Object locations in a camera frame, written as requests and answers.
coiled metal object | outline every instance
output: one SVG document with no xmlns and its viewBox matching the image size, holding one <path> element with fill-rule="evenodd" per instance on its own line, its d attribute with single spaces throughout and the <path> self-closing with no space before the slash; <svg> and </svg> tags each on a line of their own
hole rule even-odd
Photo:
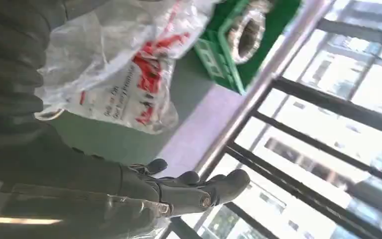
<svg viewBox="0 0 382 239">
<path fill-rule="evenodd" d="M 232 25 L 228 42 L 236 64 L 246 63 L 258 50 L 265 31 L 265 14 L 272 4 L 267 0 L 254 0 Z"/>
</svg>

black glove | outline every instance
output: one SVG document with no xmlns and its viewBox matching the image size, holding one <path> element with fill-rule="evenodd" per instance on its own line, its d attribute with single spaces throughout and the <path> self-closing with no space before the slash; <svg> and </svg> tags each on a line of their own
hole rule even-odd
<svg viewBox="0 0 382 239">
<path fill-rule="evenodd" d="M 209 207 L 230 202 L 250 183 L 248 174 L 239 169 L 227 176 L 217 175 L 207 182 L 200 182 L 198 174 L 193 171 L 185 172 L 177 178 L 155 179 L 152 177 L 152 175 L 164 170 L 166 166 L 167 163 L 162 159 L 157 159 L 147 166 L 132 165 L 130 169 L 135 172 L 135 177 L 151 186 L 152 189 L 142 188 L 148 192 L 148 198 L 144 195 L 136 195 L 136 190 L 132 192 L 122 190 L 122 195 L 154 201 L 152 193 L 155 191 L 159 197 L 158 202 L 169 204 L 171 216 L 174 217 L 187 213 L 203 212 Z"/>
</svg>

green crate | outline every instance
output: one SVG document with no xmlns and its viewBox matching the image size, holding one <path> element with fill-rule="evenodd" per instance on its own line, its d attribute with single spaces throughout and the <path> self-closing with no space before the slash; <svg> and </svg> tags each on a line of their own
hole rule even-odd
<svg viewBox="0 0 382 239">
<path fill-rule="evenodd" d="M 276 0 L 274 8 L 266 15 L 265 32 L 259 49 L 248 62 L 236 65 L 230 54 L 227 33 L 249 1 L 226 0 L 218 4 L 213 19 L 194 46 L 210 77 L 217 84 L 240 94 L 246 92 L 269 50 L 300 5 L 300 0 Z"/>
</svg>

